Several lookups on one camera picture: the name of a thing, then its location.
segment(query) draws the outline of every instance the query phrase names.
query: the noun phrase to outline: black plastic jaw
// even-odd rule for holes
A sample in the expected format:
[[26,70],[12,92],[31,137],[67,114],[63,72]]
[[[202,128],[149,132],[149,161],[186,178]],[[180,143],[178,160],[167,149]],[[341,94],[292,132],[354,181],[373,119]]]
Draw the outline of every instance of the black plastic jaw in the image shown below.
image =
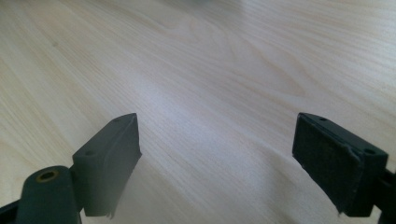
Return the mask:
[[80,224],[82,208],[90,217],[113,216],[141,156],[136,114],[113,119],[73,155],[70,169],[30,175],[21,199],[0,208],[0,224]]
[[300,113],[292,153],[340,213],[368,217],[376,204],[396,221],[389,212],[396,203],[394,175],[383,150],[328,119]]

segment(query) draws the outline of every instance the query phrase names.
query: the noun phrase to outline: black clamp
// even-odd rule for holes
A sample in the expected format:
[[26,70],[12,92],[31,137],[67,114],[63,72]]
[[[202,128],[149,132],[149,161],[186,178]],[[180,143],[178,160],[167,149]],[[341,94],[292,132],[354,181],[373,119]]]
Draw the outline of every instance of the black clamp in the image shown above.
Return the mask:
[[339,213],[396,223],[396,178],[386,169],[388,154],[328,119],[300,113],[293,157],[323,189]]
[[122,191],[141,157],[136,114],[110,121],[73,155],[73,166],[52,166],[30,175],[21,199],[0,208],[3,224],[79,224],[114,216]]

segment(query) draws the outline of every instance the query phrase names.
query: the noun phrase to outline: tabletop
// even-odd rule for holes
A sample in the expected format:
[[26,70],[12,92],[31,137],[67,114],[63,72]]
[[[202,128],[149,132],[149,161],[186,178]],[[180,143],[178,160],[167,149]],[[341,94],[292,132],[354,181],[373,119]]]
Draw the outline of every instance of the tabletop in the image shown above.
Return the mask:
[[338,215],[291,148],[308,112],[395,171],[395,52],[395,1],[0,0],[0,204],[136,113],[116,216],[83,223],[376,223]]

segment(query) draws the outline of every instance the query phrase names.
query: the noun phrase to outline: light wood surface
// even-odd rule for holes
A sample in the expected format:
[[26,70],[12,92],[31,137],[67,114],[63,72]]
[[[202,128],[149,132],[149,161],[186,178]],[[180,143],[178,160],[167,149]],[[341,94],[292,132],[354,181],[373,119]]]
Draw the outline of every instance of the light wood surface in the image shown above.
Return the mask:
[[304,111],[390,155],[396,2],[0,0],[0,204],[135,112],[116,217],[83,223],[376,223],[338,216],[292,158]]

